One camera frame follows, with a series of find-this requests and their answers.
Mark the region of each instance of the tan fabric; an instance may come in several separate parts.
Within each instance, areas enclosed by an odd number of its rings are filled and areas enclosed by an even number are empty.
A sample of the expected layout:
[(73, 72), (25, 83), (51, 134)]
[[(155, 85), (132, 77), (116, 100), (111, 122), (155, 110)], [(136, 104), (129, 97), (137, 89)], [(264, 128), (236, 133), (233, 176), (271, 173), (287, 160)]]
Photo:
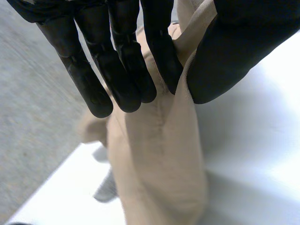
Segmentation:
[(80, 124), (85, 141), (100, 140), (108, 147), (128, 225), (194, 225), (207, 202), (198, 123), (186, 75), (192, 52), (216, 10), (213, 0), (181, 0), (178, 15), (183, 33), (178, 24), (172, 24), (169, 32), (185, 66), (175, 96), (159, 75), (141, 31), (138, 42), (157, 98), (134, 113), (124, 113), (113, 100), (109, 118), (97, 119), (88, 112)]

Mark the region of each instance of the robotic hand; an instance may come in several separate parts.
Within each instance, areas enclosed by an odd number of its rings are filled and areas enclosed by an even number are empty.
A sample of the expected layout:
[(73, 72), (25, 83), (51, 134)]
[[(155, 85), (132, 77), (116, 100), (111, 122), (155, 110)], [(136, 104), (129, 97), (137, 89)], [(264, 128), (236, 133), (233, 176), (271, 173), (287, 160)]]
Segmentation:
[[(99, 118), (113, 104), (93, 72), (78, 39), (82, 31), (93, 60), (119, 107), (136, 111), (141, 102), (156, 97), (141, 47), (136, 41), (139, 0), (8, 0), (27, 21), (36, 23), (55, 48), (90, 111)], [(147, 42), (171, 93), (175, 93), (182, 65), (176, 56), (168, 26), (173, 0), (142, 0)], [(116, 46), (111, 42), (112, 36)]]
[[(136, 41), (139, 0), (8, 0), (27, 21), (37, 23), (56, 49), (96, 117), (113, 105), (78, 40), (79, 25), (91, 55), (120, 108), (136, 111), (156, 89)], [(175, 93), (182, 66), (167, 28), (174, 0), (141, 0), (147, 42), (159, 72)], [(214, 0), (217, 16), (189, 68), (187, 84), (197, 104), (227, 92), (260, 60), (300, 29), (300, 0)], [(110, 26), (117, 51), (110, 40)]]

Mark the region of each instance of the cloth fold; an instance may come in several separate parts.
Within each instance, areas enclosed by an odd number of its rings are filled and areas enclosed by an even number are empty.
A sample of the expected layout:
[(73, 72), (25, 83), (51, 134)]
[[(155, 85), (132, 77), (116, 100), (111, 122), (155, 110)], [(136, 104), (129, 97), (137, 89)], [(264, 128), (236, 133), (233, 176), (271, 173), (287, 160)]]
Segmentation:
[(109, 118), (87, 112), (79, 126), (83, 141), (99, 140), (108, 149), (128, 225), (194, 225), (207, 203), (197, 116), (186, 77), (217, 13), (213, 0), (178, 4), (179, 24), (169, 28), (184, 65), (175, 96), (163, 82), (141, 30), (137, 40), (157, 98), (133, 113), (123, 112), (112, 99)]

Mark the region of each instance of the gray floor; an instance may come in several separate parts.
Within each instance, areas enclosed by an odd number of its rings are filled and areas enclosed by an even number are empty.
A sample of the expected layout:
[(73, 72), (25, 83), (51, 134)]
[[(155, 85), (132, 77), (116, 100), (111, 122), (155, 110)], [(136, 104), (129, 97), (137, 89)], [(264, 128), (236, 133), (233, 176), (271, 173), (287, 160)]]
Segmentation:
[(83, 110), (55, 50), (0, 0), (0, 224), (78, 145)]

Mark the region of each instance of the white table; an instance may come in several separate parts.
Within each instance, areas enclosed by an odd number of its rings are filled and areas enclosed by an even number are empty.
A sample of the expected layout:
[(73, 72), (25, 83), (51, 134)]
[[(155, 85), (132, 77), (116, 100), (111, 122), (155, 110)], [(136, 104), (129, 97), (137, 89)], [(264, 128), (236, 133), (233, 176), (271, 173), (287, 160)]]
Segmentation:
[[(210, 182), (199, 225), (300, 225), (300, 33), (232, 90), (197, 106)], [(81, 144), (12, 216), (33, 225), (124, 225), (118, 199), (93, 194), (109, 169)]]

